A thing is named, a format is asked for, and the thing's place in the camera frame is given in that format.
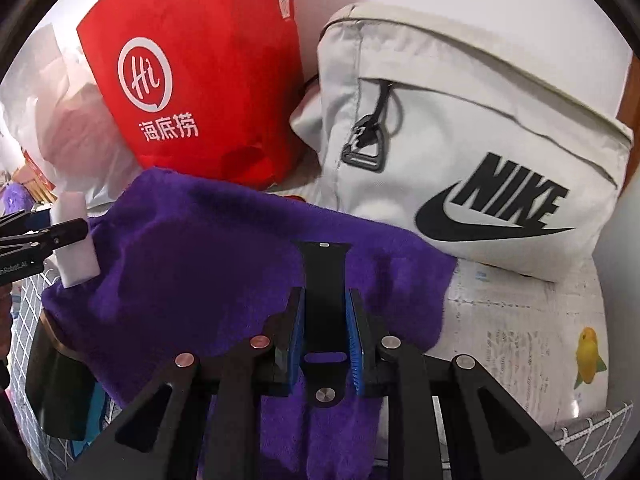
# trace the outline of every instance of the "metal screw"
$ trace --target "metal screw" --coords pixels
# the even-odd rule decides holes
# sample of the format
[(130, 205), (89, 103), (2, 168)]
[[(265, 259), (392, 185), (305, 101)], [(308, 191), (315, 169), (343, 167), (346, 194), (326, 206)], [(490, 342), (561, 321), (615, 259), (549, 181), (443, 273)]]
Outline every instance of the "metal screw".
[(335, 390), (333, 388), (320, 388), (316, 391), (316, 399), (318, 402), (331, 402), (335, 399)]
[(194, 364), (195, 361), (196, 358), (188, 352), (180, 354), (177, 358), (175, 358), (175, 364), (178, 365), (179, 368), (188, 368), (192, 364)]
[(456, 364), (463, 370), (471, 370), (476, 366), (476, 360), (470, 355), (459, 355), (456, 357)]
[(271, 339), (265, 335), (256, 335), (251, 338), (251, 346), (255, 349), (267, 348), (271, 344)]
[(381, 343), (383, 347), (388, 348), (389, 350), (395, 350), (396, 348), (400, 348), (402, 341), (394, 335), (385, 335), (382, 338)]

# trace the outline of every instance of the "red paper bag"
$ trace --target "red paper bag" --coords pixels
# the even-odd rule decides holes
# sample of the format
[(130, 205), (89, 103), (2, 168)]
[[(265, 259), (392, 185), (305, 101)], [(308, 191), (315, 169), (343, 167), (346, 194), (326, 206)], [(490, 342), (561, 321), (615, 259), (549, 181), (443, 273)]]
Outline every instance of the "red paper bag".
[(78, 35), (144, 168), (264, 189), (303, 149), (293, 17), (293, 0), (99, 0)]

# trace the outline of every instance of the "white eraser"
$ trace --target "white eraser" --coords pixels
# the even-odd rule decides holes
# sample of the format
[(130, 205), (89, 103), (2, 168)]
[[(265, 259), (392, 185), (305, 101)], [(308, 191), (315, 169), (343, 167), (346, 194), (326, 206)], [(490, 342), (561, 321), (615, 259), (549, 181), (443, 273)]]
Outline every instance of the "white eraser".
[[(76, 218), (87, 220), (84, 193), (65, 191), (60, 194), (49, 212), (51, 224), (60, 224)], [(88, 234), (84, 240), (54, 251), (62, 286), (80, 285), (100, 275), (94, 240)]]

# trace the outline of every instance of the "purple cloth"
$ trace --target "purple cloth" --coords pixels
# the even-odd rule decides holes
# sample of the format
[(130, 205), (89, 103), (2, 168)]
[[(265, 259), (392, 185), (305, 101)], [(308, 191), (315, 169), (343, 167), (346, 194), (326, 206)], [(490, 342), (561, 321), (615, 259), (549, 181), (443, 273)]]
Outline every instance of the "purple cloth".
[(9, 215), (18, 211), (31, 211), (35, 205), (35, 200), (22, 184), (12, 182), (2, 194), (4, 203), (4, 214)]
[[(442, 328), (456, 259), (411, 232), (170, 171), (145, 171), (92, 229), (102, 273), (42, 303), (121, 405), (156, 367), (191, 351), (225, 352), (260, 332), (302, 286), (293, 240), (348, 242), (346, 285), (391, 332), (427, 350)], [(328, 410), (309, 408), (303, 379), (263, 399), (265, 479), (357, 480), (370, 473), (380, 401), (350, 385)]]

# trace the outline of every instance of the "zipper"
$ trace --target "zipper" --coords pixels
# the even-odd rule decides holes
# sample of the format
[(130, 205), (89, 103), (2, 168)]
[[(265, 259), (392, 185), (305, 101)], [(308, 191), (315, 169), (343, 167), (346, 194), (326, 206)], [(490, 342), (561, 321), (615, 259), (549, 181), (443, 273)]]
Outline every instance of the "zipper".
[[(372, 114), (365, 115), (354, 124), (350, 138), (342, 147), (340, 155), (340, 160), (345, 164), (375, 173), (381, 173), (385, 169), (386, 142), (380, 125), (380, 116), (389, 101), (389, 94), (393, 86), (391, 81), (383, 79), (380, 79), (378, 83), (380, 84), (380, 95), (375, 110)], [(375, 155), (366, 155), (359, 151), (372, 144), (377, 147)]]

